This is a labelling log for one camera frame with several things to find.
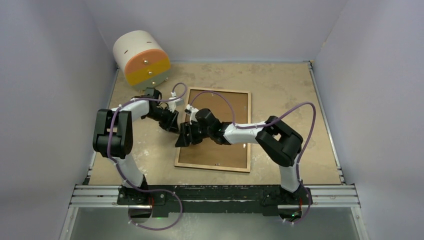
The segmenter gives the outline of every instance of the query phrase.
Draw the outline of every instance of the table top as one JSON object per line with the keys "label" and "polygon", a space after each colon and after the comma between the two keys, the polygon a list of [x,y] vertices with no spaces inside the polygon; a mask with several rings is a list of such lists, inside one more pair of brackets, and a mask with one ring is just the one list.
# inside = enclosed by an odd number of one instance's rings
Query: table top
{"label": "table top", "polygon": [[[315,104],[317,118],[309,145],[300,161],[300,176],[305,184],[341,184],[329,135],[321,114],[314,84],[306,63],[173,63],[169,80],[157,86],[164,98],[173,86],[184,82],[189,87],[230,89],[251,92],[251,121],[261,122],[280,116],[296,104]],[[177,87],[177,95],[182,86]],[[126,103],[141,93],[131,88],[122,72],[118,74],[110,108]],[[183,106],[177,110],[182,113]],[[304,140],[312,121],[312,108],[303,106],[284,118]],[[279,184],[280,172],[258,144],[251,146],[251,171],[228,172],[175,167],[178,135],[162,130],[151,119],[133,122],[132,154],[138,169],[150,185],[260,185]],[[113,164],[96,154],[90,185],[120,185]]]}

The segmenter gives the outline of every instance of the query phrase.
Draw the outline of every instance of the wooden tray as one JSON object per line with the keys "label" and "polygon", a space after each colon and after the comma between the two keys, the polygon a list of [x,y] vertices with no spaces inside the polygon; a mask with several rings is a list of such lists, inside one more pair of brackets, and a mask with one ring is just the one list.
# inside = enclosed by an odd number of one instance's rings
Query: wooden tray
{"label": "wooden tray", "polygon": [[[235,121],[239,124],[251,123],[251,93],[249,91],[189,87],[185,105],[203,91],[215,91],[223,95],[232,105]],[[216,94],[204,93],[196,98],[193,106],[197,109],[210,109],[221,122],[231,122],[232,114],[227,103]],[[189,120],[184,114],[181,122]],[[197,169],[210,169],[232,172],[250,173],[251,145],[237,143],[218,145],[213,140],[205,138],[202,143],[189,147],[179,147],[176,150],[175,166]]]}

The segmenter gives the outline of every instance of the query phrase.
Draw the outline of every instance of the square board with wooden border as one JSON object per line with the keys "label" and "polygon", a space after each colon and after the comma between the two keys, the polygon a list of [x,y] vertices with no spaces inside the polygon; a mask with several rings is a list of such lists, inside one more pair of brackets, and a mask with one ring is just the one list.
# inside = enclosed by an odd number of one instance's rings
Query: square board with wooden border
{"label": "square board with wooden border", "polygon": [[[251,123],[252,98],[250,91],[189,87],[185,106],[203,91],[214,91],[224,96],[234,109],[236,123]],[[213,115],[221,122],[231,122],[233,120],[230,107],[221,97],[213,93],[203,93],[197,97],[193,107],[199,110],[210,109]],[[188,120],[189,116],[186,114],[181,118],[181,122]],[[205,138],[197,145],[178,147],[175,156],[174,165],[176,167],[242,173],[250,173],[251,171],[250,143],[219,145],[210,138]]]}

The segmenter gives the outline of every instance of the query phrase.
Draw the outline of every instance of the cable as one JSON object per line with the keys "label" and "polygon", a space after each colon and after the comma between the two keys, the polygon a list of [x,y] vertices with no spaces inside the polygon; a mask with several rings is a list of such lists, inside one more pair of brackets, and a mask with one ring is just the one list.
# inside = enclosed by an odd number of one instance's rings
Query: cable
{"label": "cable", "polygon": [[238,129],[254,129],[254,128],[269,127],[269,126],[274,125],[275,123],[277,123],[278,121],[280,121],[281,119],[286,117],[287,115],[291,114],[294,110],[296,110],[296,109],[298,109],[298,108],[300,108],[304,105],[310,105],[312,107],[313,115],[312,115],[312,123],[311,123],[311,126],[310,126],[309,134],[307,135],[306,141],[303,145],[303,148],[301,149],[301,151],[299,153],[299,157],[297,158],[297,162],[296,162],[296,177],[297,177],[297,180],[299,181],[300,186],[308,193],[307,194],[308,204],[307,204],[307,209],[306,209],[305,213],[303,214],[303,216],[299,220],[297,220],[296,222],[292,222],[291,224],[295,224],[295,223],[297,224],[297,223],[301,222],[306,217],[306,215],[308,215],[308,213],[309,213],[309,210],[310,210],[311,204],[312,204],[312,196],[311,196],[311,192],[309,192],[308,189],[302,183],[300,171],[299,171],[299,163],[301,162],[301,158],[302,158],[302,156],[305,152],[305,149],[308,146],[309,140],[311,140],[312,132],[314,131],[315,120],[317,118],[317,110],[315,108],[315,105],[312,102],[309,102],[309,101],[302,102],[302,103],[299,103],[296,106],[292,107],[290,110],[285,112],[280,117],[274,119],[270,123],[261,124],[261,125],[251,125],[251,126],[238,126],[238,125],[236,125],[236,122],[235,122],[236,114],[234,112],[233,106],[231,106],[231,103],[224,96],[219,94],[218,92],[210,91],[210,90],[202,91],[193,98],[190,105],[193,105],[193,102],[196,100],[196,98],[199,95],[204,94],[204,93],[216,94],[216,95],[220,96],[227,103],[227,105],[229,106],[229,109],[231,110],[231,113],[232,113],[232,124]]}
{"label": "cable", "polygon": [[115,112],[113,113],[113,116],[112,116],[112,120],[111,120],[111,123],[110,123],[110,129],[111,129],[111,131],[109,132],[109,138],[108,138],[108,141],[107,141],[107,157],[113,162],[113,163],[115,163],[115,165],[116,165],[116,170],[118,171],[118,173],[119,173],[119,175],[121,176],[121,178],[123,179],[123,181],[124,182],[126,182],[128,185],[130,185],[133,189],[135,189],[135,190],[137,190],[137,191],[139,191],[139,192],[142,192],[142,193],[153,193],[153,192],[166,192],[166,193],[170,193],[170,194],[172,194],[172,196],[174,196],[177,200],[178,200],[178,203],[179,203],[179,215],[178,215],[178,218],[171,224],[171,225],[169,225],[169,226],[166,226],[166,227],[161,227],[161,228],[153,228],[153,227],[148,227],[148,226],[144,226],[144,225],[141,225],[141,224],[138,224],[138,223],[135,223],[132,219],[130,219],[130,223],[132,223],[132,224],[134,224],[135,226],[137,226],[137,227],[140,227],[140,228],[143,228],[143,229],[147,229],[147,230],[153,230],[153,231],[161,231],[161,230],[166,230],[166,229],[169,229],[169,228],[171,228],[171,227],[173,227],[175,224],[177,224],[178,223],[178,221],[181,219],[181,217],[183,216],[183,203],[181,202],[181,199],[174,193],[174,192],[172,192],[172,191],[169,191],[169,190],[167,190],[167,189],[152,189],[152,190],[143,190],[143,189],[140,189],[138,186],[136,186],[135,184],[133,184],[132,182],[130,182],[126,177],[125,177],[125,175],[124,175],[124,173],[122,172],[122,170],[121,170],[121,167],[119,166],[119,164],[118,164],[118,161],[115,159],[115,158],[113,158],[112,157],[112,155],[111,155],[111,146],[112,146],[112,137],[113,137],[113,131],[112,131],[112,129],[114,128],[114,126],[115,126],[115,120],[116,120],[116,118],[117,118],[117,115],[118,115],[118,112],[121,110],[121,109],[123,109],[125,106],[127,106],[127,105],[129,105],[129,104],[132,104],[132,103],[134,103],[134,102],[138,102],[138,101],[143,101],[143,100],[146,100],[146,101],[154,101],[154,102],[172,102],[172,101],[175,101],[175,100],[178,100],[178,99],[181,99],[185,94],[186,94],[186,92],[187,92],[187,89],[188,89],[188,87],[187,87],[187,85],[186,84],[184,84],[183,82],[179,82],[179,83],[177,83],[174,87],[173,87],[173,89],[172,89],[172,92],[174,92],[175,91],[175,88],[176,88],[176,86],[178,86],[178,85],[183,85],[184,86],[184,92],[181,94],[181,95],[179,95],[178,97],[176,97],[176,98],[172,98],[172,99],[154,99],[154,98],[133,98],[133,100],[131,100],[131,101],[129,101],[129,102],[126,102],[126,103],[124,103],[124,104],[122,104],[122,105],[119,105],[119,107],[115,110]]}

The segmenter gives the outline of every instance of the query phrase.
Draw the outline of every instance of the gray floor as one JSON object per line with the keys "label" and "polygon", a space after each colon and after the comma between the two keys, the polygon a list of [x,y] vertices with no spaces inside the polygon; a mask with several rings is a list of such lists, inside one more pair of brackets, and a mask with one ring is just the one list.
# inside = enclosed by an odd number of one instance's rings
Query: gray floor
{"label": "gray floor", "polygon": [[[185,213],[171,229],[151,231],[128,224],[126,208],[80,208],[72,240],[357,240],[351,209],[312,208],[295,226],[261,214]],[[151,218],[145,225],[161,228],[177,217]]]}

